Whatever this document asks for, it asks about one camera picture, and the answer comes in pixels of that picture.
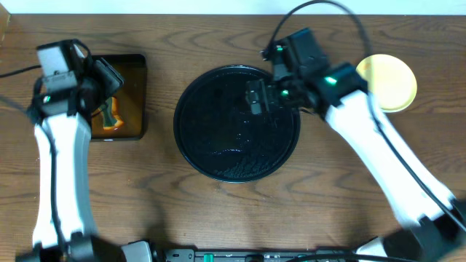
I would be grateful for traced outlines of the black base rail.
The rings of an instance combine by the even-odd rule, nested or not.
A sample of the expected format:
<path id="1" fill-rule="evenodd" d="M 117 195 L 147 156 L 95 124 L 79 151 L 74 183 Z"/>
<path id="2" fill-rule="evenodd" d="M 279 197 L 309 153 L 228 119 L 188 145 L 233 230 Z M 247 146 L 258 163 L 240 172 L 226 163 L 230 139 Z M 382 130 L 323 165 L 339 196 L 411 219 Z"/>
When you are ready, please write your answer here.
<path id="1" fill-rule="evenodd" d="M 170 249 L 164 251 L 167 262 L 286 262 L 308 255 L 324 255 L 313 261 L 358 261 L 355 258 L 329 258 L 329 255 L 353 255 L 350 250 L 193 250 Z"/>

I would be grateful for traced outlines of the black rectangular water tray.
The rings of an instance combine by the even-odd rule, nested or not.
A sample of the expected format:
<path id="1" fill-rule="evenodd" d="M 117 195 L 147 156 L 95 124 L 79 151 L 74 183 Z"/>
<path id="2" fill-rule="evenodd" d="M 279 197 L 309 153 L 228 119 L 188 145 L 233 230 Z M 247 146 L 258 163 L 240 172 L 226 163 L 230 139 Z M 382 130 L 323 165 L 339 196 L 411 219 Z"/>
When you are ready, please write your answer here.
<path id="1" fill-rule="evenodd" d="M 139 140 L 146 131 L 147 64 L 142 54 L 101 55 L 124 78 L 123 86 L 112 95 L 118 102 L 124 125 L 104 130 L 99 109 L 92 118 L 92 140 Z"/>

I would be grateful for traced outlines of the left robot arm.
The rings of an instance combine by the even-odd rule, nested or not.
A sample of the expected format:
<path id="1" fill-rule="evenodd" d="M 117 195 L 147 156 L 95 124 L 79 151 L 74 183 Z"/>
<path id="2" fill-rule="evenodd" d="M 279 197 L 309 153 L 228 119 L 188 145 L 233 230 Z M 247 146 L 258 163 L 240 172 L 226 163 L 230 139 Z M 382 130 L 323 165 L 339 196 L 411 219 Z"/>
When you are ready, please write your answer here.
<path id="1" fill-rule="evenodd" d="M 41 91 L 35 83 L 26 113 L 40 156 L 39 212 L 33 247 L 16 261 L 126 261 L 124 250 L 98 236 L 89 196 L 87 162 L 93 111 L 124 83 L 104 58 L 78 84 Z"/>

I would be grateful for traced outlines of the orange green sponge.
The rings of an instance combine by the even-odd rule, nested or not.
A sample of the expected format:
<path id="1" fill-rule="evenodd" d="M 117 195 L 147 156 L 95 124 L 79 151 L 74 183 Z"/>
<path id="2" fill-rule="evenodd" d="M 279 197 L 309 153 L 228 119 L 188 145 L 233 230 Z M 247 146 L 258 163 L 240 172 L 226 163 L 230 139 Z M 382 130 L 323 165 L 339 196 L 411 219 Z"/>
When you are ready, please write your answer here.
<path id="1" fill-rule="evenodd" d="M 118 102 L 115 97 L 110 97 L 99 107 L 99 115 L 103 118 L 104 130 L 117 130 L 124 125 L 124 121 L 119 115 Z"/>

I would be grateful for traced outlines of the yellow plate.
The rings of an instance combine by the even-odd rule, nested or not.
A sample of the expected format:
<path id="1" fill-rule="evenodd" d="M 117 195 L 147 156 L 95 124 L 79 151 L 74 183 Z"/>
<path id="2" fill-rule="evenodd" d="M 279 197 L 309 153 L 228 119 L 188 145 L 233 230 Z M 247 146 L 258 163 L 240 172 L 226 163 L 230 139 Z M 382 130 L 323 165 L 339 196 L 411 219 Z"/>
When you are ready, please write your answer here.
<path id="1" fill-rule="evenodd" d="M 416 77 L 409 66 L 397 57 L 371 55 L 361 60 L 356 70 L 368 82 L 370 91 L 384 112 L 402 111 L 416 97 Z"/>

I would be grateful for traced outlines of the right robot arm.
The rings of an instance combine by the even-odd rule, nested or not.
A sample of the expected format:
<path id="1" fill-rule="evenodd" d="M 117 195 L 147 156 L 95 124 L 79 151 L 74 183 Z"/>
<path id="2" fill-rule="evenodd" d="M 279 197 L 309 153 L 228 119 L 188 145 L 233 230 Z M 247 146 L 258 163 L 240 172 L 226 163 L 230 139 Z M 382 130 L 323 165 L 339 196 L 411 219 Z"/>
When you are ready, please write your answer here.
<path id="1" fill-rule="evenodd" d="M 308 107 L 360 157 L 401 228 L 357 247 L 356 261 L 438 261 L 465 244 L 465 202 L 420 162 L 381 111 L 368 83 L 345 63 L 301 74 L 281 68 L 246 84 L 253 114 Z"/>

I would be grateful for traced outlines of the round black tray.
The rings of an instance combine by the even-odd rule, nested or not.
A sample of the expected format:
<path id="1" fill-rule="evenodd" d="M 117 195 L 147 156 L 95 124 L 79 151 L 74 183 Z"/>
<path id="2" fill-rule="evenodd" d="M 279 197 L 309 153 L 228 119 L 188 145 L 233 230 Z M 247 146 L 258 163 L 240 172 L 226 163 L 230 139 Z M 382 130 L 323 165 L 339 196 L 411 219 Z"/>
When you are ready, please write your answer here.
<path id="1" fill-rule="evenodd" d="M 298 111 L 254 115 L 246 84 L 272 75 L 248 65 L 225 65 L 197 77 L 180 96 L 173 117 L 178 149 L 209 178 L 230 183 L 262 179 L 279 169 L 299 140 Z"/>

